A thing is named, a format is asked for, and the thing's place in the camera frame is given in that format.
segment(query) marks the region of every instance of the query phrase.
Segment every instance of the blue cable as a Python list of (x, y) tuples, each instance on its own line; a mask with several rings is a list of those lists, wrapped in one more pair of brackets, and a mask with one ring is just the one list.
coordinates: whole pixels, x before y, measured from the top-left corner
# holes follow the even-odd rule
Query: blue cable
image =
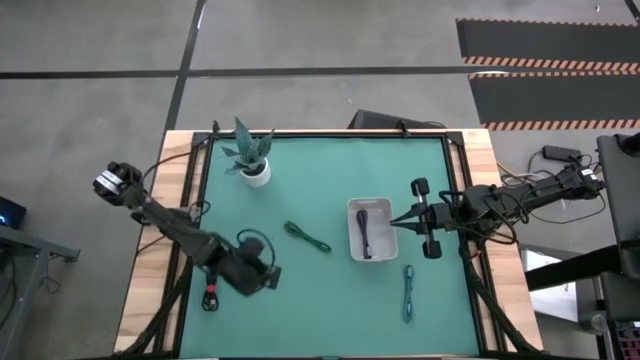
[(413, 266), (407, 265), (404, 268), (404, 321), (410, 323), (413, 319), (413, 303), (411, 302), (411, 291), (413, 290)]

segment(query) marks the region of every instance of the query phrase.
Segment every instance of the black mat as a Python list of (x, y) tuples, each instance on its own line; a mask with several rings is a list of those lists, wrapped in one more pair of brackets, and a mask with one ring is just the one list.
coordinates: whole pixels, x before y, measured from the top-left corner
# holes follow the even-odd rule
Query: black mat
[(640, 27), (458, 19), (464, 61), (575, 70), (636, 70)]
[(473, 74), (469, 82), (490, 130), (640, 127), (635, 72)]

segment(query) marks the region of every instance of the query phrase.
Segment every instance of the potted plant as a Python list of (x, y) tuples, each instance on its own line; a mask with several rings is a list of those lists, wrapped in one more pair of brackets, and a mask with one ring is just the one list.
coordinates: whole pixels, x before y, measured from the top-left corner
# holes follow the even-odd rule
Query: potted plant
[(240, 172), (244, 180), (252, 187), (266, 184), (271, 178), (271, 168), (267, 154), (271, 150), (271, 133), (262, 139), (251, 137), (249, 130), (236, 117), (236, 143), (238, 151), (222, 147), (225, 155), (234, 159), (234, 165), (227, 170), (227, 174)]

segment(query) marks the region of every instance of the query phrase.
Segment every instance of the concrete floor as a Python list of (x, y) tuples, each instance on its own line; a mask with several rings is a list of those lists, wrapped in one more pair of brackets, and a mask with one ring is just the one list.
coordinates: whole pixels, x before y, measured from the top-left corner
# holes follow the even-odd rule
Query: concrete floor
[[(177, 69), (195, 0), (0, 0), (0, 71)], [(621, 0), (209, 0), (192, 68), (462, 65), (457, 17), (633, 23)], [(110, 160), (157, 157), (173, 79), (0, 81), (0, 194), (29, 209), (27, 231), (82, 248), (52, 264), (61, 292), (43, 292), (25, 359), (107, 355), (113, 348), (139, 228), (96, 197)], [(344, 128), (358, 108), (450, 127), (479, 127), (464, 75), (191, 79), (178, 129)], [(593, 153), (610, 131), (493, 133), (515, 171), (545, 144)], [(555, 164), (536, 162), (555, 169)], [(571, 218), (597, 202), (551, 205)], [(532, 221), (523, 243), (585, 252), (613, 242), (607, 212), (566, 226)], [(592, 337), (541, 319), (545, 347), (595, 357)]]

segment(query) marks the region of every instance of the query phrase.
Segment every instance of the white pot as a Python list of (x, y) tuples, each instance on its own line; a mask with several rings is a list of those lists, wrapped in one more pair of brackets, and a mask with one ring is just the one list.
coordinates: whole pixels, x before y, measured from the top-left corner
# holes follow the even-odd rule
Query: white pot
[(268, 183), (269, 179), (271, 179), (271, 168), (269, 167), (269, 159), (264, 159), (264, 161), (264, 170), (262, 170), (262, 172), (258, 175), (249, 176), (240, 171), (240, 174), (242, 174), (244, 181), (246, 181), (249, 186), (260, 187)]

